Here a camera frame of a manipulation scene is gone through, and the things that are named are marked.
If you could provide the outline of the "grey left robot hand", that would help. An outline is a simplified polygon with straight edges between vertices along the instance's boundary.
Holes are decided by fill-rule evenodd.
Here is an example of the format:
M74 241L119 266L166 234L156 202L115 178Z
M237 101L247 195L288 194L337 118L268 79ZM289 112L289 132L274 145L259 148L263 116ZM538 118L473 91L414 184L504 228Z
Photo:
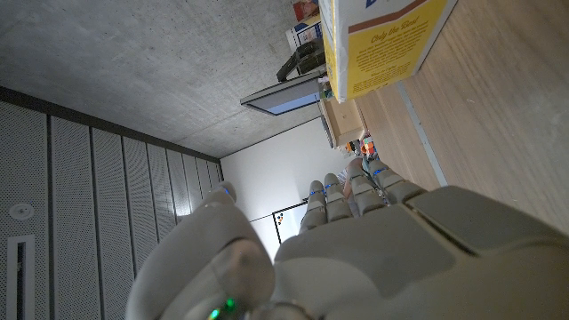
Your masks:
M565 319L568 237L470 190L427 191L374 160L311 183L296 236L269 256L213 189L152 251L129 319Z

